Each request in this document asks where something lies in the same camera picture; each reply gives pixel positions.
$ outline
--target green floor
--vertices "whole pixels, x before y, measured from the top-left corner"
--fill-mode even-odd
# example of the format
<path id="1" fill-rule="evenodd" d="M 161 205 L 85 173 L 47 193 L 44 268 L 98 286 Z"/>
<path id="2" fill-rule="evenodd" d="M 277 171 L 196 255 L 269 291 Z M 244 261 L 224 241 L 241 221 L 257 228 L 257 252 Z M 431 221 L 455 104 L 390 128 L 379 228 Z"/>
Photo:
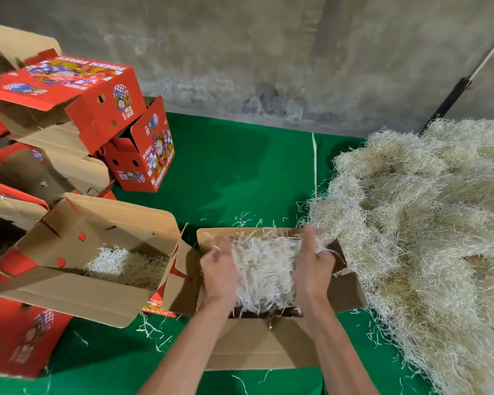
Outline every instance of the green floor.
<path id="1" fill-rule="evenodd" d="M 196 229 L 231 226 L 242 214 L 248 226 L 260 219 L 263 225 L 296 225 L 302 202 L 314 191 L 310 133 L 178 114 L 169 114 L 169 122 L 176 156 L 159 191 L 116 190 L 119 200 L 172 212 L 178 225 L 189 223 L 189 243 L 195 242 Z M 316 142 L 319 185 L 325 189 L 333 157 L 363 140 L 316 135 Z M 339 318 L 382 395 L 429 393 L 422 377 L 402 368 L 402 357 L 381 339 L 369 313 L 346 312 Z M 152 315 L 149 321 L 162 324 L 165 338 L 175 338 L 186 324 L 185 318 L 163 319 Z M 142 321 L 137 317 L 129 327 L 114 329 L 73 318 L 48 373 L 35 381 L 0 378 L 0 395 L 134 394 L 164 355 L 156 351 L 161 342 L 136 331 Z M 382 345 L 375 344 L 377 339 Z M 205 373 L 198 394 L 244 394 L 243 384 L 232 375 L 243 380 L 249 395 L 309 395 L 322 388 L 317 369 L 221 371 Z"/>

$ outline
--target hand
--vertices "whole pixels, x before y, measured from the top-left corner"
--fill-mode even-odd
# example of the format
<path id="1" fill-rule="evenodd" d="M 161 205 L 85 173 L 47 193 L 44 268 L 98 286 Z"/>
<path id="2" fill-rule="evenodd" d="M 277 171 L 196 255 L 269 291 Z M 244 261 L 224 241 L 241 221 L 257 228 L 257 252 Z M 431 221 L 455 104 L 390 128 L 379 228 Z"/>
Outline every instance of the hand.
<path id="1" fill-rule="evenodd" d="M 302 246 L 294 268 L 296 303 L 304 313 L 317 307 L 329 307 L 328 286 L 335 265 L 331 251 L 315 253 L 315 229 L 308 225 L 302 231 Z"/>
<path id="2" fill-rule="evenodd" d="M 229 313 L 236 305 L 238 270 L 232 260 L 232 240 L 216 240 L 212 251 L 201 258 L 201 271 L 205 285 L 204 304 L 216 302 Z"/>

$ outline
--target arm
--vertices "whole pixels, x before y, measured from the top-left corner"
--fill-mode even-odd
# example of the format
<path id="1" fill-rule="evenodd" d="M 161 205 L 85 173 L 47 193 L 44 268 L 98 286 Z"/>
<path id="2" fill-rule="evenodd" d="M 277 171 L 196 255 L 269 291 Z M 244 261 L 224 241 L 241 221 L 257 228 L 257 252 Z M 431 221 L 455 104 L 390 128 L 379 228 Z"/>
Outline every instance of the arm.
<path id="1" fill-rule="evenodd" d="M 230 311 L 236 303 L 238 272 L 231 240 L 220 239 L 201 259 L 206 297 L 138 395 L 192 395 Z"/>
<path id="2" fill-rule="evenodd" d="M 329 305 L 327 292 L 334 265 L 330 251 L 315 254 L 315 231 L 306 226 L 295 269 L 296 301 L 315 342 L 328 392 L 379 395 Z"/>

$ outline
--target stack of boxes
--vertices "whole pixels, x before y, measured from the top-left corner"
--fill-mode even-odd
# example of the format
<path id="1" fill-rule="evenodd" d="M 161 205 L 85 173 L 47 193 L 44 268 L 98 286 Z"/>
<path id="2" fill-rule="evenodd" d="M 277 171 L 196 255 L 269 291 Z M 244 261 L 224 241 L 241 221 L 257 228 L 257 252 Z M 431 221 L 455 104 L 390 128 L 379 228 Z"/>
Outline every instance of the stack of boxes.
<path id="1" fill-rule="evenodd" d="M 66 208 L 71 197 L 86 204 L 97 199 L 116 221 L 127 204 L 115 200 L 113 182 L 128 191 L 156 192 L 173 156 L 163 100 L 145 101 L 131 67 L 65 56 L 55 39 L 0 25 L 1 286 L 64 266 L 33 255 L 52 249 L 55 239 L 41 235 L 44 228 L 64 236 L 60 225 L 48 223 L 51 216 L 64 211 L 77 218 Z M 177 226 L 172 230 L 179 234 Z M 80 242 L 97 251 L 99 243 L 89 246 L 93 237 Z M 67 267 L 77 263 L 71 258 Z M 172 315 L 161 309 L 157 293 L 141 296 L 146 299 L 139 310 Z M 84 314 L 52 306 L 33 295 L 0 296 L 0 374 L 37 377 L 69 319 Z"/>

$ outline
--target green surface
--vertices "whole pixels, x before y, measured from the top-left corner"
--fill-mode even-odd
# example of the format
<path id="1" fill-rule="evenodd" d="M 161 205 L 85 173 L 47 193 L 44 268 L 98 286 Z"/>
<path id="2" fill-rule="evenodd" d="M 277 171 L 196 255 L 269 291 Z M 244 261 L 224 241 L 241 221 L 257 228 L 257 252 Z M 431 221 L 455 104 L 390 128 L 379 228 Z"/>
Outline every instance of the green surface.
<path id="1" fill-rule="evenodd" d="M 169 122 L 176 156 L 159 191 L 115 191 L 119 200 L 172 212 L 178 225 L 189 223 L 185 239 L 191 244 L 198 228 L 228 227 L 236 217 L 243 216 L 246 226 L 262 219 L 263 225 L 294 227 L 305 214 L 299 210 L 314 192 L 310 133 L 178 114 L 169 114 Z M 333 157 L 361 146 L 363 140 L 315 137 L 319 186 L 325 189 Z M 412 371 L 402 368 L 402 357 L 380 338 L 369 313 L 346 312 L 339 318 L 382 395 L 429 392 L 422 377 L 410 378 Z M 147 338 L 137 331 L 142 317 L 125 329 L 73 318 L 53 353 L 49 373 L 35 381 L 0 378 L 0 395 L 133 394 L 164 355 L 156 345 L 171 335 L 174 340 L 186 318 L 150 315 L 149 322 L 161 327 L 162 340 L 158 333 Z M 376 345 L 377 339 L 383 345 Z M 244 394 L 243 384 L 233 376 L 243 380 L 249 395 L 312 395 L 322 388 L 318 369 L 220 371 L 204 374 L 198 394 Z"/>

